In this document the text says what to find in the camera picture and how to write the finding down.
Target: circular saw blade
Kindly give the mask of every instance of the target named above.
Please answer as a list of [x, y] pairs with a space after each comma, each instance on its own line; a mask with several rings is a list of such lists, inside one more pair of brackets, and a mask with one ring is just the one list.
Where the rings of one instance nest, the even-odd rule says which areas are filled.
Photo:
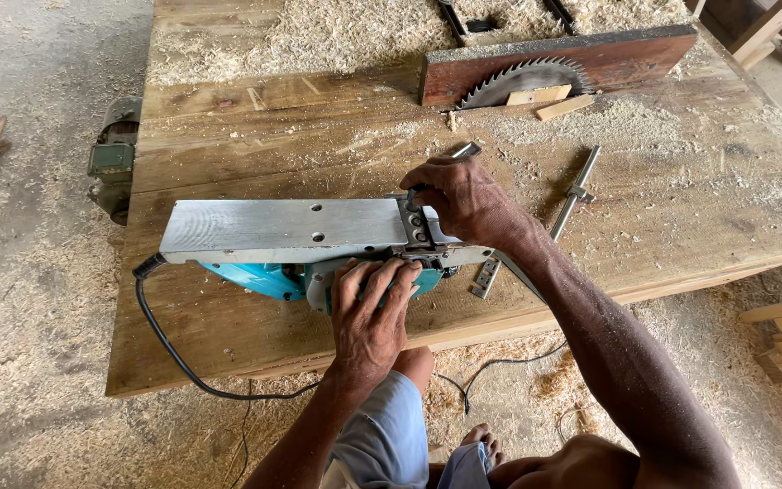
[[536, 58], [506, 68], [479, 83], [464, 96], [459, 109], [476, 109], [505, 105], [513, 91], [527, 91], [537, 88], [571, 85], [569, 96], [584, 93], [590, 86], [587, 74], [580, 64], [565, 58]]

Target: black cable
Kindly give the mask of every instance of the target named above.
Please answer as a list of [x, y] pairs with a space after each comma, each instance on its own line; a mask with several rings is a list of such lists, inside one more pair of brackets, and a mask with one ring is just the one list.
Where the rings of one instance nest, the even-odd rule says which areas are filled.
[[[252, 379], [249, 380], [249, 394], [252, 394]], [[243, 423], [240, 424], [240, 436], [243, 443], [243, 468], [240, 469], [240, 473], [237, 475], [237, 479], [231, 483], [229, 489], [234, 489], [234, 486], [240, 482], [240, 478], [246, 473], [246, 467], [249, 465], [249, 447], [246, 446], [246, 418], [249, 417], [249, 413], [252, 411], [252, 401], [248, 401], [246, 404], [246, 414], [243, 416]]]
[[484, 372], [484, 370], [487, 369], [489, 366], [491, 366], [492, 364], [527, 364], [527, 363], [530, 363], [530, 362], [535, 362], [537, 360], [546, 359], [547, 357], [550, 357], [551, 355], [553, 355], [554, 353], [559, 351], [561, 348], [566, 346], [566, 343], [567, 342], [564, 340], [563, 343], [560, 343], [558, 347], [554, 348], [554, 350], [550, 350], [548, 353], [545, 353], [544, 355], [539, 355], [539, 356], [537, 356], [535, 358], [532, 358], [532, 359], [526, 359], [526, 360], [507, 360], [507, 359], [491, 360], [491, 361], [487, 362], [486, 364], [482, 365], [482, 368], [480, 368], [478, 371], [475, 372], [475, 375], [472, 376], [472, 380], [470, 380], [469, 384], [467, 384], [467, 388], [466, 389], [461, 387], [461, 385], [458, 384], [457, 382], [454, 382], [453, 380], [449, 379], [448, 377], [442, 375], [441, 373], [437, 373], [435, 375], [436, 375], [436, 377], [439, 377], [441, 379], [447, 380], [448, 382], [451, 382], [452, 385], [457, 387], [458, 391], [461, 391], [461, 395], [463, 396], [463, 413], [464, 414], [469, 414], [469, 389], [470, 389], [470, 387], [472, 387], [472, 384], [475, 383], [475, 380], [479, 377], [479, 374]]
[[131, 271], [132, 275], [135, 276], [135, 295], [137, 296], [137, 304], [141, 306], [141, 311], [143, 312], [143, 315], [146, 316], [149, 325], [152, 326], [153, 331], [156, 333], [156, 336], [158, 336], [159, 341], [162, 342], [162, 345], [165, 347], [165, 350], [168, 350], [168, 354], [170, 354], [170, 356], [174, 359], [176, 364], [180, 366], [180, 368], [186, 374], [186, 376], [189, 377], [192, 380], [192, 382], [195, 383], [195, 385], [197, 385], [203, 392], [212, 394], [214, 396], [219, 396], [220, 398], [228, 398], [228, 399], [241, 400], [241, 401], [260, 401], [265, 399], [291, 399], [291, 398], [296, 398], [297, 396], [303, 393], [306, 393], [308, 390], [312, 389], [313, 387], [316, 387], [319, 384], [318, 382], [316, 382], [314, 384], [307, 385], [306, 387], [292, 394], [260, 394], [255, 396], [253, 395], [245, 396], [242, 394], [226, 393], [225, 391], [218, 391], [213, 387], [210, 387], [209, 385], [205, 384], [203, 380], [201, 380], [194, 372], [192, 372], [192, 369], [190, 369], [189, 366], [186, 365], [186, 362], [182, 360], [180, 354], [176, 352], [174, 346], [170, 344], [170, 341], [168, 341], [168, 337], [166, 337], [165, 333], [162, 332], [162, 328], [159, 327], [159, 324], [156, 321], [156, 317], [153, 316], [153, 312], [149, 309], [149, 306], [147, 306], [147, 300], [143, 296], [144, 280], [149, 276], [150, 273], [152, 273], [158, 267], [166, 263], [168, 263], [168, 260], [166, 260], [165, 257], [162, 256], [162, 253], [156, 253], [155, 255], [146, 259], [143, 263], [137, 265], [135, 270]]

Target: man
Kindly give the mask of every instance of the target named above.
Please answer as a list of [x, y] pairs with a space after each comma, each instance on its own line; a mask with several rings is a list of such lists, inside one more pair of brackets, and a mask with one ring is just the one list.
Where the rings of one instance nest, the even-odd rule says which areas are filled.
[[[452, 453], [440, 488], [740, 486], [728, 446], [665, 350], [566, 259], [541, 223], [506, 197], [474, 158], [430, 158], [401, 188], [418, 183], [429, 187], [415, 203], [436, 209], [445, 234], [505, 251], [539, 284], [591, 393], [639, 453], [579, 435], [550, 457], [505, 462], [500, 443], [479, 425]], [[245, 487], [426, 486], [421, 395], [433, 356], [427, 348], [401, 351], [419, 272], [420, 264], [399, 259], [351, 260], [336, 272], [336, 358]]]

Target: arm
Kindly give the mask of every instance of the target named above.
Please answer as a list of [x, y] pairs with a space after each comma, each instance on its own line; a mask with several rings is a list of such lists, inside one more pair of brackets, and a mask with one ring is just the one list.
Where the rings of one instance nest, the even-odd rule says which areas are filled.
[[[404, 321], [421, 265], [354, 259], [334, 275], [331, 304], [336, 356], [297, 421], [249, 476], [244, 489], [319, 486], [331, 445], [406, 345]], [[359, 300], [361, 283], [367, 280]], [[388, 285], [385, 305], [378, 307]]]
[[539, 285], [591, 393], [639, 451], [637, 486], [739, 486], [728, 446], [662, 346], [476, 160], [431, 158], [401, 187], [418, 183], [432, 185], [415, 202], [436, 209], [443, 232], [505, 251]]

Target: forearm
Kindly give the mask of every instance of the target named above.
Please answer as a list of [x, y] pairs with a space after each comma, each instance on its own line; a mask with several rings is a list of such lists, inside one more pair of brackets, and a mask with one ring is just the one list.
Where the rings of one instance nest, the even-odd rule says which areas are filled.
[[510, 240], [515, 244], [506, 253], [539, 288], [593, 396], [639, 453], [706, 464], [727, 456], [720, 432], [665, 349], [537, 225]]
[[367, 395], [369, 389], [347, 382], [332, 366], [297, 421], [255, 467], [243, 488], [318, 487], [332, 443]]

